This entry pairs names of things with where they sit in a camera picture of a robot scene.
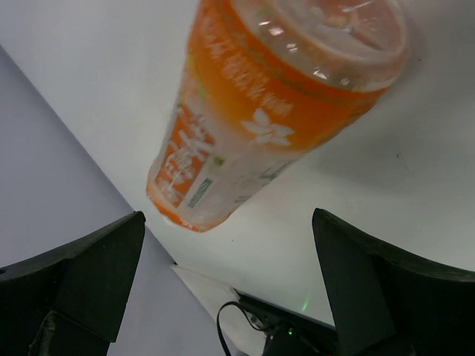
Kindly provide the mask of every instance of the black device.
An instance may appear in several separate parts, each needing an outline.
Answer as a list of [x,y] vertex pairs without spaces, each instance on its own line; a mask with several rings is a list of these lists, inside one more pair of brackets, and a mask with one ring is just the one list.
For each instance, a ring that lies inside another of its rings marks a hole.
[[474,272],[411,254],[328,211],[316,209],[312,225],[335,327],[241,295],[268,335],[264,356],[475,355]]
[[144,233],[145,217],[137,212],[0,268],[0,355],[106,356],[119,332]]

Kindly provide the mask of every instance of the black cable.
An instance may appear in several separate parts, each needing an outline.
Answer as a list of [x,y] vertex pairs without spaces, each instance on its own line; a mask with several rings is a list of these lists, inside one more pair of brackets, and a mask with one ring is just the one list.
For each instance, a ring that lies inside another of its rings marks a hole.
[[246,317],[247,319],[247,322],[249,323],[249,325],[256,331],[258,332],[267,332],[269,330],[269,327],[268,326],[264,326],[262,328],[258,328],[257,326],[255,326],[252,321],[249,319],[249,315],[247,314],[247,310],[245,310],[244,307],[242,307],[241,304],[239,304],[238,302],[228,302],[226,304],[224,304],[223,306],[221,306],[219,312],[217,313],[217,316],[216,316],[216,327],[217,327],[217,336],[220,338],[220,342],[221,342],[221,346],[223,347],[223,350],[224,350],[224,353],[226,356],[232,356],[231,355],[231,352],[229,351],[229,348],[228,348],[228,345],[226,344],[226,340],[224,339],[224,335],[223,335],[223,331],[221,330],[221,325],[220,325],[220,314],[221,314],[221,311],[226,308],[227,306],[235,306],[236,308],[238,308],[243,314],[244,316]]

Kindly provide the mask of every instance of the bottle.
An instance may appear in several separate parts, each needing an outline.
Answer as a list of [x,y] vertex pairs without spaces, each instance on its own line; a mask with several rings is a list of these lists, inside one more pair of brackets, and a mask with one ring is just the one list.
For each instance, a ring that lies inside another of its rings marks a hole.
[[368,112],[406,56],[396,0],[201,0],[149,198],[214,228]]

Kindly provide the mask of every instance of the white flower print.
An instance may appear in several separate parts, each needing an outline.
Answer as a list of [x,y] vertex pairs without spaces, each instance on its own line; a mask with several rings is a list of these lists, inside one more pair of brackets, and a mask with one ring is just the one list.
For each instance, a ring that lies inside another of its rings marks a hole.
[[256,134],[255,142],[258,145],[273,143],[274,145],[290,146],[287,136],[295,131],[287,126],[272,124],[267,113],[258,108],[253,115],[254,121],[241,121],[241,124],[252,133]]

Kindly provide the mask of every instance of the gray floor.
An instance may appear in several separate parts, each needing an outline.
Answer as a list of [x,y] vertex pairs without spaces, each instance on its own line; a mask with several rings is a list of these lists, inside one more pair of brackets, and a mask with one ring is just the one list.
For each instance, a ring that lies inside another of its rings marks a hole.
[[[131,212],[0,48],[0,266],[75,240]],[[110,356],[223,355],[213,319],[147,233]]]

